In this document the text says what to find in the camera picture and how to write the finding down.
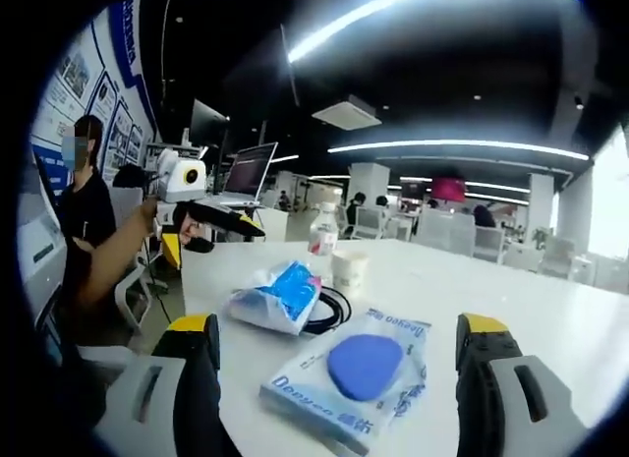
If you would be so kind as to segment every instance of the ceiling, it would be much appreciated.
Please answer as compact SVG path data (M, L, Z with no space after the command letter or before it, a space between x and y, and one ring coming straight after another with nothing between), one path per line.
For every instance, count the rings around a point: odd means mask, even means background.
M370 1L142 0L144 76L163 140L181 139L198 98L231 116L235 147L257 144L266 120L276 156L300 156L274 170L340 175L352 162L376 161L391 168L391 183L456 174L515 187L539 172L558 190L592 162L468 145L327 150L446 139L591 156L629 109L629 34L624 15L607 8L613 0L406 0L350 24L290 68L282 61L280 25L293 49ZM311 116L348 94L382 125L347 132Z

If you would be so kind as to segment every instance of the white table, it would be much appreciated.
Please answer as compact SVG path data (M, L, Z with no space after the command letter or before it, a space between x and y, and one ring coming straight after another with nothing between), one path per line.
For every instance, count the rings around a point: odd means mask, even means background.
M420 449L422 455L456 455L454 352L462 312L505 322L523 353L539 356L572 389L573 409L588 427L606 412L629 373L627 296L396 240L339 245L371 256L365 303L432 324L426 393L370 456L415 456ZM306 243L217 244L209 255L183 252L186 313L219 312L256 269L306 255ZM329 457L322 444L266 412L257 398L260 384L306 339L228 317L220 318L220 327L220 416L241 453Z

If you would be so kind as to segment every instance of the plastic water bottle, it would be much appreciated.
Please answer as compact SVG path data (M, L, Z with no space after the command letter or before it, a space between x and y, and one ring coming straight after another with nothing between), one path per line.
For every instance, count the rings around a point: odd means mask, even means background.
M313 275L321 277L323 284L331 278L332 252L338 241L338 224L334 216L335 204L325 201L321 204L321 213L311 224L308 252L309 268Z

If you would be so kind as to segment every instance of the laptop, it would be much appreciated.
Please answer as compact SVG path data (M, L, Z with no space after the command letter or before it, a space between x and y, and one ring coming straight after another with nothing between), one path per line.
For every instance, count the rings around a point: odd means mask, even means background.
M277 149L277 143L239 150L220 195L210 197L223 206L257 206L266 171Z

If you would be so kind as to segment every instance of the paper cup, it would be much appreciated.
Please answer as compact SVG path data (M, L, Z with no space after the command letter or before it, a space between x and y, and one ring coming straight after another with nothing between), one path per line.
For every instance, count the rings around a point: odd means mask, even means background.
M363 293L369 259L364 253L334 251L332 253L334 289L345 295L348 300L358 298Z

